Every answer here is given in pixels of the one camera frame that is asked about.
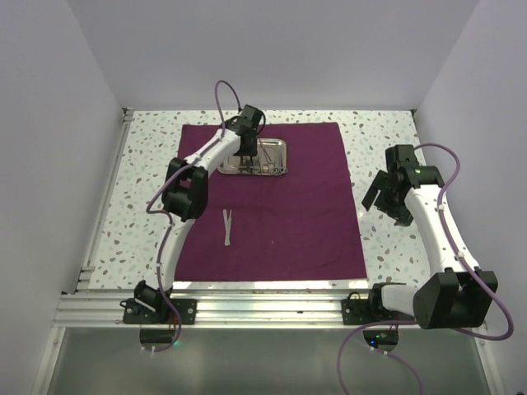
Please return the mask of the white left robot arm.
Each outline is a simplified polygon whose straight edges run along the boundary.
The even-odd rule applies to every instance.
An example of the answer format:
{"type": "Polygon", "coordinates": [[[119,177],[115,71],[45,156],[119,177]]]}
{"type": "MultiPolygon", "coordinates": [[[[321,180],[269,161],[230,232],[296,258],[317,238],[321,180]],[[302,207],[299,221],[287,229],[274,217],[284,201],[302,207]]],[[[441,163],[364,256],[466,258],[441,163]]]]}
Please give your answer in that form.
{"type": "Polygon", "coordinates": [[[169,163],[165,183],[147,204],[148,214],[168,218],[156,256],[157,288],[141,281],[134,290],[134,301],[153,323],[177,314],[170,302],[175,269],[191,227],[207,207],[209,176],[230,156],[255,156],[257,136],[265,123],[263,111],[245,105],[234,117],[222,120],[211,139],[193,154],[169,163]]]}

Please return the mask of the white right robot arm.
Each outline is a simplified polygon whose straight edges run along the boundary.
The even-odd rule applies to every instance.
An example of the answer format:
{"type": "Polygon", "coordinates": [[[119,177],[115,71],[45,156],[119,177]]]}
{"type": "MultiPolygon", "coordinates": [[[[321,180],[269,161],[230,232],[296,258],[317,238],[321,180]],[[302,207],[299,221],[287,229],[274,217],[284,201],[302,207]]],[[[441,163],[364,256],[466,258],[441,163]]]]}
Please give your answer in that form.
{"type": "Polygon", "coordinates": [[[395,314],[417,321],[420,328],[477,328],[486,318],[498,281],[469,252],[450,212],[448,182],[435,166],[423,165],[412,145],[385,151],[386,168],[375,176],[361,204],[377,208],[396,225],[415,224],[430,266],[429,279],[418,289],[404,283],[372,286],[366,312],[385,323],[395,314]]]}

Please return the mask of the purple cloth wrap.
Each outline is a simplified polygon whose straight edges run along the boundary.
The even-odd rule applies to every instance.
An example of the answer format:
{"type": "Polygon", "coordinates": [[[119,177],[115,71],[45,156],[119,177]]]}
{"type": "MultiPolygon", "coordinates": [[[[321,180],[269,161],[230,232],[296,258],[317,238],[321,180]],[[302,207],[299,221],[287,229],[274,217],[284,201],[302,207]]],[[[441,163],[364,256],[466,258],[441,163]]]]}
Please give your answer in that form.
{"type": "Polygon", "coordinates": [[[343,138],[336,123],[275,124],[281,176],[214,173],[178,281],[315,281],[366,276],[343,138]]]}

